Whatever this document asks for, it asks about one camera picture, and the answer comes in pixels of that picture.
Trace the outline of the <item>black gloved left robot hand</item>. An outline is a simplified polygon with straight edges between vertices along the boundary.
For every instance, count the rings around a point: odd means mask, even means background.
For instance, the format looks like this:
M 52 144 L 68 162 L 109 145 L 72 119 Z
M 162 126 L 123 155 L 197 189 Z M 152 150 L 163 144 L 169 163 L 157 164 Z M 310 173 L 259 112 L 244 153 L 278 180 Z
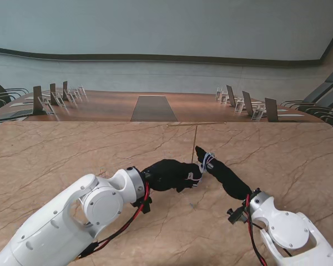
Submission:
M 172 159 L 158 161 L 145 168 L 142 173 L 151 189 L 155 191 L 175 189 L 177 193 L 185 188 L 196 187 L 202 178 L 197 164 Z

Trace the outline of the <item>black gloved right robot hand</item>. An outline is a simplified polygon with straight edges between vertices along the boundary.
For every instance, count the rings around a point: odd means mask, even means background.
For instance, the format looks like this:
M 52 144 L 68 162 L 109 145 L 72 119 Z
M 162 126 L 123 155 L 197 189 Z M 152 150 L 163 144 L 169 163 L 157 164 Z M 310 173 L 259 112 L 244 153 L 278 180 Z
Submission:
M 201 171 L 206 171 L 214 176 L 230 197 L 243 201 L 252 194 L 250 187 L 228 166 L 217 160 L 212 153 L 206 152 L 199 146 L 195 147 L 195 151 L 198 161 L 201 163 Z

